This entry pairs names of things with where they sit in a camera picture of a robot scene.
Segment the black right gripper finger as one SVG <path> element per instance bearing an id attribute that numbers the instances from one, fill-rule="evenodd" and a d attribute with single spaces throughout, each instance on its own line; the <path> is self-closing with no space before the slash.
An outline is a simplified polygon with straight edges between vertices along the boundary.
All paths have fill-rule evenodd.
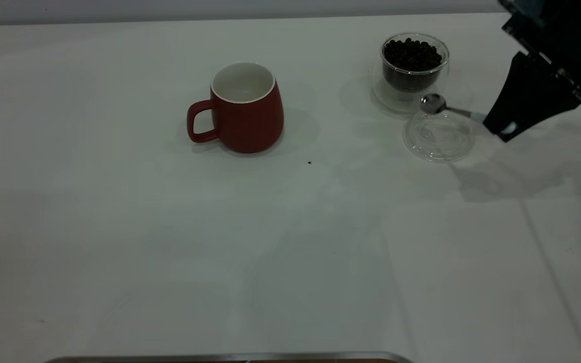
<path id="1" fill-rule="evenodd" d="M 509 76 L 496 102 L 496 135 L 503 142 L 581 104 L 562 81 Z"/>
<path id="2" fill-rule="evenodd" d="M 483 124 L 493 134 L 517 134 L 557 115 L 557 78 L 541 60 L 517 53 Z"/>

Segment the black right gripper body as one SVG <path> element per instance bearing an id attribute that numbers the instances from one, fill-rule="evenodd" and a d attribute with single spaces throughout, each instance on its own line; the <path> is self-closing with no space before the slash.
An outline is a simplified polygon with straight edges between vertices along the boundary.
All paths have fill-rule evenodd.
<path id="1" fill-rule="evenodd" d="M 500 1 L 503 30 L 529 55 L 546 61 L 581 100 L 581 1 Z"/>

